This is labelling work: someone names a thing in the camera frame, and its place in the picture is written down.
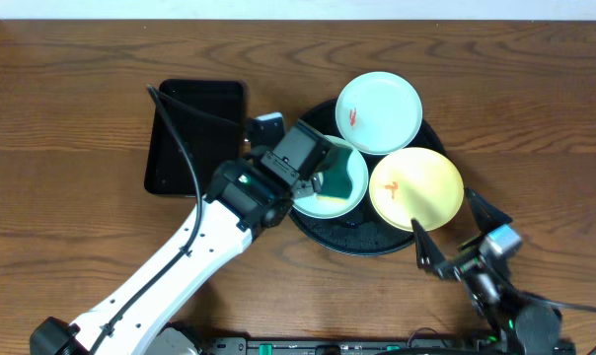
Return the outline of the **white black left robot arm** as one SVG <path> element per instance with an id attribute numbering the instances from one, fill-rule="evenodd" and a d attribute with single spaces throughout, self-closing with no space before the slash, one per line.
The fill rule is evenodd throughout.
<path id="1" fill-rule="evenodd" d="M 294 189 L 334 144 L 298 121 L 276 147 L 222 163 L 180 228 L 126 282 L 71 322 L 50 317 L 30 337 L 33 354 L 143 354 L 164 325 L 224 264 L 293 205 Z"/>

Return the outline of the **green yellow sponge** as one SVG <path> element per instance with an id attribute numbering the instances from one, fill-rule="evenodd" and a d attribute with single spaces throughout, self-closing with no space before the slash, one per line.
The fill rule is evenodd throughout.
<path id="1" fill-rule="evenodd" d="M 318 167 L 320 190 L 316 197 L 321 201 L 345 203 L 351 195 L 353 183 L 348 173 L 348 161 L 352 150 L 348 147 L 336 147 Z"/>

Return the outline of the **yellow plate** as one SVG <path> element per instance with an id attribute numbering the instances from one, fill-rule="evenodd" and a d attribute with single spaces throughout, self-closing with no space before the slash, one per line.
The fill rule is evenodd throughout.
<path id="1" fill-rule="evenodd" d="M 464 199 L 464 183 L 444 155 L 408 147 L 383 158 L 370 175 L 368 192 L 377 214 L 388 224 L 410 232 L 412 221 L 426 231 L 449 223 Z"/>

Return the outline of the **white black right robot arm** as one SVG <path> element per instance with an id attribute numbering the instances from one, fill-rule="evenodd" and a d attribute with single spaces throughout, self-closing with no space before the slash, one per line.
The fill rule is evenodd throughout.
<path id="1" fill-rule="evenodd" d="M 521 247 L 511 228 L 513 219 L 474 190 L 465 189 L 480 234 L 458 246 L 447 258 L 420 222 L 411 220 L 417 266 L 441 280 L 457 281 L 477 313 L 490 326 L 463 340 L 448 339 L 449 354 L 560 354 L 571 347 L 560 340 L 561 313 L 555 306 L 533 301 L 509 281 L 508 259 Z"/>

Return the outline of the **mint plate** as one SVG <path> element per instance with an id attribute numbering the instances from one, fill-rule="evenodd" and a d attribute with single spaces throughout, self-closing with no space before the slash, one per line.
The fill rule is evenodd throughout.
<path id="1" fill-rule="evenodd" d="M 408 146 L 422 123 L 417 91 L 406 79 L 389 72 L 369 72 L 354 78 L 335 104 L 339 134 L 369 155 L 388 155 Z"/>
<path id="2" fill-rule="evenodd" d="M 318 219 L 332 219 L 340 217 L 355 208 L 363 199 L 369 183 L 369 173 L 366 162 L 360 152 L 347 141 L 327 135 L 327 138 L 337 147 L 348 147 L 352 154 L 348 161 L 348 173 L 353 183 L 350 197 L 345 203 L 321 201 L 316 193 L 294 200 L 294 209 L 309 217 Z"/>

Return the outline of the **black rectangular tray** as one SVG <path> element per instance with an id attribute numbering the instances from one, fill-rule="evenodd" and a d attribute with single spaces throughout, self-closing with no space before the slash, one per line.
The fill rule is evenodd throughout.
<path id="1" fill-rule="evenodd" d="M 238 81 L 168 79 L 159 86 L 166 113 L 188 148 L 198 183 L 159 113 L 154 122 L 144 187 L 156 195 L 194 196 L 219 165 L 240 155 L 246 119 L 245 87 Z"/>

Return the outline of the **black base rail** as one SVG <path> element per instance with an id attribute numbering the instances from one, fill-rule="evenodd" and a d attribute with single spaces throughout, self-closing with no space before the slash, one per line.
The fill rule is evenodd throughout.
<path id="1" fill-rule="evenodd" d="M 191 328 L 170 324 L 153 340 L 150 355 L 370 355 L 404 351 L 408 354 L 436 354 L 452 349 L 464 352 L 506 354 L 500 339 L 488 332 L 458 339 L 429 328 L 408 339 L 290 339 L 224 336 L 202 338 Z"/>

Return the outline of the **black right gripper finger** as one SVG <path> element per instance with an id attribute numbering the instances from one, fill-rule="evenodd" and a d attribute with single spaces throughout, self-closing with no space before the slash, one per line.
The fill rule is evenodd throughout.
<path id="1" fill-rule="evenodd" d="M 509 225 L 513 222 L 509 215 L 487 202 L 473 189 L 466 187 L 465 197 L 469 202 L 475 222 L 482 233 L 488 234 L 503 225 Z"/>
<path id="2" fill-rule="evenodd" d="M 447 265 L 444 254 L 416 219 L 411 220 L 411 225 L 415 238 L 417 267 L 427 273 L 442 274 Z"/>

